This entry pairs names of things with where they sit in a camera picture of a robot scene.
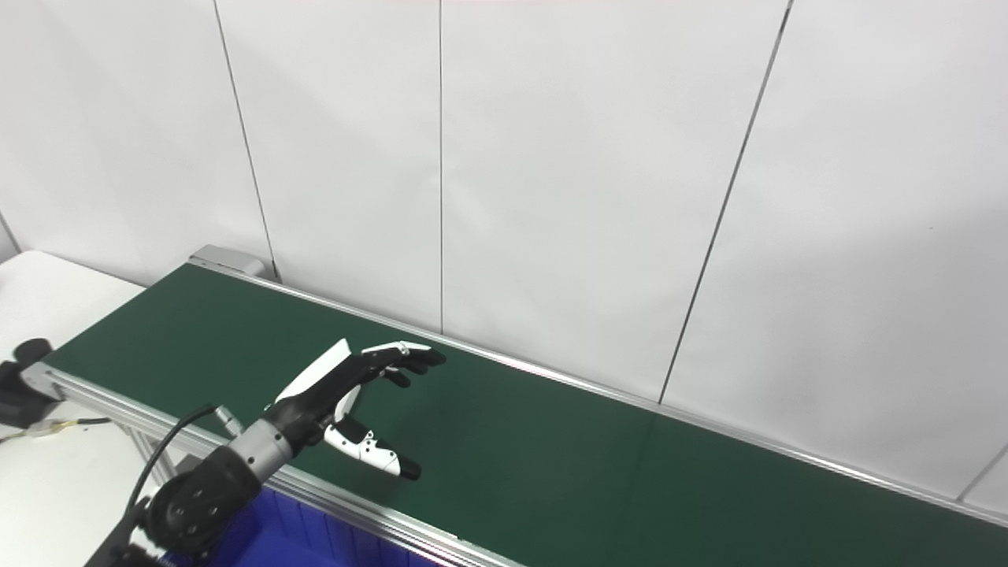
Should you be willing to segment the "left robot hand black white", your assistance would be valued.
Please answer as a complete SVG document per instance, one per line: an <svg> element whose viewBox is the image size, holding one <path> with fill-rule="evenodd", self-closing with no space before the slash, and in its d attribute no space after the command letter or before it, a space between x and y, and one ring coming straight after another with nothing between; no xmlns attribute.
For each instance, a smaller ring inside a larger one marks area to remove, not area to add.
<svg viewBox="0 0 1008 567"><path fill-rule="evenodd" d="M274 399L264 417L294 455L324 442L382 473L418 480L419 464L401 456L371 428L351 417L350 409L364 384L386 378L407 388L411 385L408 374L422 376L446 361L440 351L420 343L394 341L353 352L342 339L298 374Z"/></svg>

